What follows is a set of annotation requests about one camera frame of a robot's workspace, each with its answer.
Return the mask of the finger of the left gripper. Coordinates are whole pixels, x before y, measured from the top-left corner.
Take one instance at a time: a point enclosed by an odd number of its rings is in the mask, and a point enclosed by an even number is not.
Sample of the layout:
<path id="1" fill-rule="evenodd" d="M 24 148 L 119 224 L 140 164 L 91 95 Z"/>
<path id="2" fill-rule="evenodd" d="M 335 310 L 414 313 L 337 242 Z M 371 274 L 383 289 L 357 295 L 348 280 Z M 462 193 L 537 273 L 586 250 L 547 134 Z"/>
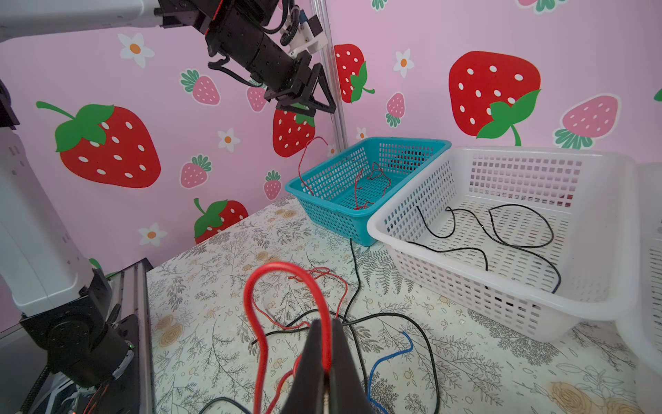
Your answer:
<path id="1" fill-rule="evenodd" d="M 321 102 L 315 98 L 315 93 L 320 89 L 326 102 Z M 304 114 L 315 114 L 322 111 L 328 114 L 336 112 L 336 102 L 329 86 L 329 81 L 325 74 L 322 64 L 315 64 L 312 68 L 309 80 L 303 88 L 302 105 L 305 107 Z"/>

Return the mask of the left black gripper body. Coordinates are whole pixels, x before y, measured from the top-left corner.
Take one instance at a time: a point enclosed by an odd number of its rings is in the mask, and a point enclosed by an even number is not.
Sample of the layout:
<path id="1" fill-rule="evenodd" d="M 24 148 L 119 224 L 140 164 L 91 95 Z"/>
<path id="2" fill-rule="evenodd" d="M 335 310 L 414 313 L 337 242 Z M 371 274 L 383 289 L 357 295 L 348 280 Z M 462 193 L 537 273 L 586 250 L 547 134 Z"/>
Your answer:
<path id="1" fill-rule="evenodd" d="M 249 72 L 251 79 L 267 87 L 265 99 L 277 100 L 279 109 L 315 110 L 310 58 L 293 60 L 241 10 L 221 10 L 210 24 L 206 42 L 211 57 L 221 56 L 208 63 L 209 69 L 248 86 L 248 80 L 226 67 L 233 60 Z"/>

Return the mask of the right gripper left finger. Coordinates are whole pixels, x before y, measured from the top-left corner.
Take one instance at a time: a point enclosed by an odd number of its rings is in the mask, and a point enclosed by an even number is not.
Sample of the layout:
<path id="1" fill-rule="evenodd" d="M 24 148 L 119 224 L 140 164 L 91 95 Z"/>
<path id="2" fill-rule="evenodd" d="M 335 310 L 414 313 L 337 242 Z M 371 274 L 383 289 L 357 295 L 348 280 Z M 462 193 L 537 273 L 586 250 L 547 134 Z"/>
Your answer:
<path id="1" fill-rule="evenodd" d="M 284 414 L 323 413 L 325 370 L 322 366 L 322 324 L 315 320 L 298 364 L 297 373 L 287 400 L 281 410 Z"/>

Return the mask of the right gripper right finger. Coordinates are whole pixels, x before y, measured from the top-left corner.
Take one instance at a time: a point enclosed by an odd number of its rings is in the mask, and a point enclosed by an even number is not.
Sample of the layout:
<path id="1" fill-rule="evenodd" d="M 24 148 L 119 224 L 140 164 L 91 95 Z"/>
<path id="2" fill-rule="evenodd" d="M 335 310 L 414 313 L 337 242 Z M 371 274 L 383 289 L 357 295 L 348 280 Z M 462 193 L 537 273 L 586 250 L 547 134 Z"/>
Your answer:
<path id="1" fill-rule="evenodd" d="M 372 407 L 353 363 L 342 323 L 333 319 L 332 324 L 333 365 L 329 372 L 329 412 L 332 414 L 370 414 Z"/>

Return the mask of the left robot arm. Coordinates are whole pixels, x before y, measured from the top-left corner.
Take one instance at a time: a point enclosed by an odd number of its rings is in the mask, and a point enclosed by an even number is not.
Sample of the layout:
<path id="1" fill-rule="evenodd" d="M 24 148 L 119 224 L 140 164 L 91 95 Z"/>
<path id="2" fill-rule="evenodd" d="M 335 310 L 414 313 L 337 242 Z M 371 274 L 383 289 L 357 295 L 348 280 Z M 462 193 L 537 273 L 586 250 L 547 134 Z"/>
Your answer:
<path id="1" fill-rule="evenodd" d="M 189 26 L 203 34 L 209 67 L 231 61 L 246 84 L 265 88 L 281 110 L 313 116 L 336 109 L 314 53 L 326 26 L 293 1 L 4 1 L 1 38 L 120 27 Z M 140 335 L 116 325 L 112 291 L 70 238 L 24 153 L 10 93 L 1 92 L 1 274 L 20 324 L 47 361 L 39 376 L 63 374 L 88 389 L 141 378 Z"/>

